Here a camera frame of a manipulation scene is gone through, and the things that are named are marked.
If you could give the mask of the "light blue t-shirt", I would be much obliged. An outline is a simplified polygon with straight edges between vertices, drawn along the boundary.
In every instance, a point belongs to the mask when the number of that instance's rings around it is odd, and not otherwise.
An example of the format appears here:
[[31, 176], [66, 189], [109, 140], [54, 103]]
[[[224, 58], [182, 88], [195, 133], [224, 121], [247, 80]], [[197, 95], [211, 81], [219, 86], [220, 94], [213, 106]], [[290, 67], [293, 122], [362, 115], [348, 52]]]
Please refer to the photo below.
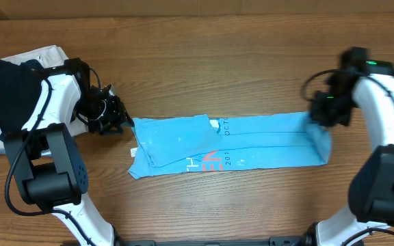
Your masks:
[[242, 118], [136, 118], [135, 178], [325, 165], [332, 139], [306, 112]]

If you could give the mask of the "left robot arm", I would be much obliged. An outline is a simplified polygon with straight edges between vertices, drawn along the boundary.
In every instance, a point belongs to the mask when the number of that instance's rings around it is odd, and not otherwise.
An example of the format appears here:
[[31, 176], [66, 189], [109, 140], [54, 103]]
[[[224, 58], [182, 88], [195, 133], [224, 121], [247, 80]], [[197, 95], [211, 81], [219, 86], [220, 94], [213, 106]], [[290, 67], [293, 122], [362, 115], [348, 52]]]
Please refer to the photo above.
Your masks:
[[87, 169], [68, 127], [77, 118], [91, 133], [121, 134], [134, 125], [131, 116], [111, 85], [91, 85], [94, 69], [79, 58], [32, 73], [42, 93], [21, 131], [4, 137], [8, 208], [26, 217], [56, 216], [79, 245], [122, 245], [88, 195]]

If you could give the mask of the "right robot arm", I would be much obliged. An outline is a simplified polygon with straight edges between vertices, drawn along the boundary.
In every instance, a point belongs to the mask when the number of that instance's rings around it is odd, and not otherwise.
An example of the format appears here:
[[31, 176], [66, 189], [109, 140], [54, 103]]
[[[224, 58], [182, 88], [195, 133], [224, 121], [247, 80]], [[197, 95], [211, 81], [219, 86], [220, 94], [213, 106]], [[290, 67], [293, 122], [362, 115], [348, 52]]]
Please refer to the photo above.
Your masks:
[[394, 64], [353, 46], [339, 67], [326, 71], [327, 92], [309, 99], [309, 117], [321, 126], [348, 126], [352, 110], [365, 119], [372, 153], [352, 180], [348, 204], [312, 224], [298, 245], [363, 245], [374, 232], [394, 236]]

